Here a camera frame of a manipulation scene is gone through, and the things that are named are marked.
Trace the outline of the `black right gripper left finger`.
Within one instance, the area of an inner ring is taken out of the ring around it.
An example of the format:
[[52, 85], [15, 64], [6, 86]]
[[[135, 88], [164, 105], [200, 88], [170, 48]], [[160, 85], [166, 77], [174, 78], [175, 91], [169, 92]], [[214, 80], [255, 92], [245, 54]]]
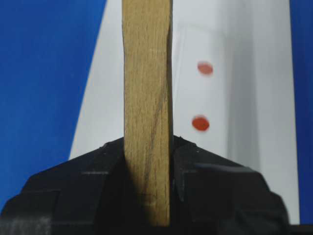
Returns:
[[32, 175], [0, 214], [3, 235], [129, 235], [122, 138]]

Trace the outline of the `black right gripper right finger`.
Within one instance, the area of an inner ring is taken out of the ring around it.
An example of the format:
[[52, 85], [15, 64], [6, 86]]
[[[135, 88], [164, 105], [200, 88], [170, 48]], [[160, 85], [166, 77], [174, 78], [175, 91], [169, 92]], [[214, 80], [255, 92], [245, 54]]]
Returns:
[[184, 235], [288, 235], [282, 198], [258, 171], [174, 137], [176, 223]]

